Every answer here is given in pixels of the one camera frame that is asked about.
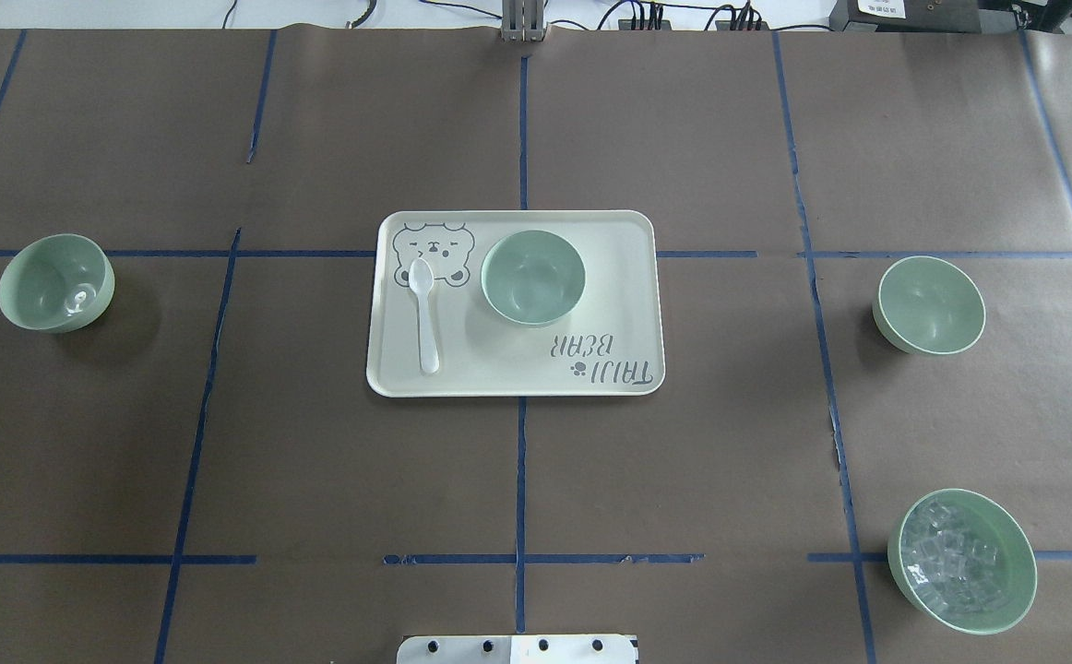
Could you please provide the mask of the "cream bear serving tray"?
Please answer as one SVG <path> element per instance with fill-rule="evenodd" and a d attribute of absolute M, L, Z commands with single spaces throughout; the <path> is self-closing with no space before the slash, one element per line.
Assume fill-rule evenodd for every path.
<path fill-rule="evenodd" d="M 548 326 L 496 314 L 481 289 L 486 253 L 512 232 L 553 232 L 578 249 L 587 282 Z M 419 361 L 407 270 L 435 274 L 440 373 Z M 632 210 L 398 211 L 377 231 L 364 375 L 385 397 L 641 396 L 666 375 L 654 228 Z"/>

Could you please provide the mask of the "green bowl on tray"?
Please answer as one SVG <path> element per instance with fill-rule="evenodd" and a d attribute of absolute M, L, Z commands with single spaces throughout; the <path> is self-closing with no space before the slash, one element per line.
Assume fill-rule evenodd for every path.
<path fill-rule="evenodd" d="M 482 261 L 486 301 L 520 326 L 548 326 L 566 318 L 581 303 L 586 282 L 578 249 L 549 231 L 512 232 Z"/>

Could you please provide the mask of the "white plastic spoon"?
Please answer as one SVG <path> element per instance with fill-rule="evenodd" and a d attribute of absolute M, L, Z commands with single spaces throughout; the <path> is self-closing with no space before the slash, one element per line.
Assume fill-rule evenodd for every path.
<path fill-rule="evenodd" d="M 419 361 L 425 375 L 440 373 L 440 348 L 436 343 L 431 295 L 434 293 L 435 274 L 423 257 L 414 259 L 407 270 L 410 291 L 417 303 Z"/>

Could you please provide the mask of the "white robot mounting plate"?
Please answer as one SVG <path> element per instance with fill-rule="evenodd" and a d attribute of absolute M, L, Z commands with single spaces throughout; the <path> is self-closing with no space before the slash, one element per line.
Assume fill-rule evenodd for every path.
<path fill-rule="evenodd" d="M 402 640 L 397 663 L 638 663 L 627 634 L 415 635 Z"/>

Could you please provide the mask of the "green bowl with ice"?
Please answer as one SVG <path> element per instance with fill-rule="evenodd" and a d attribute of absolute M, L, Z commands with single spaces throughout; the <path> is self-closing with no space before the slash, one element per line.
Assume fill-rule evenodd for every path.
<path fill-rule="evenodd" d="M 887 567 L 917 610 L 971 635 L 1016 626 L 1039 585 L 1019 522 L 970 489 L 937 489 L 904 510 L 887 538 Z"/>

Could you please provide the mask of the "grey aluminium post top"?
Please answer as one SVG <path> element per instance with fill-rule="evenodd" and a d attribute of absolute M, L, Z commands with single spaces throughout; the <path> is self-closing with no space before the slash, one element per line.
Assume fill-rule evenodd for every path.
<path fill-rule="evenodd" d="M 544 42 L 548 32 L 544 0 L 504 0 L 501 36 L 504 42 Z"/>

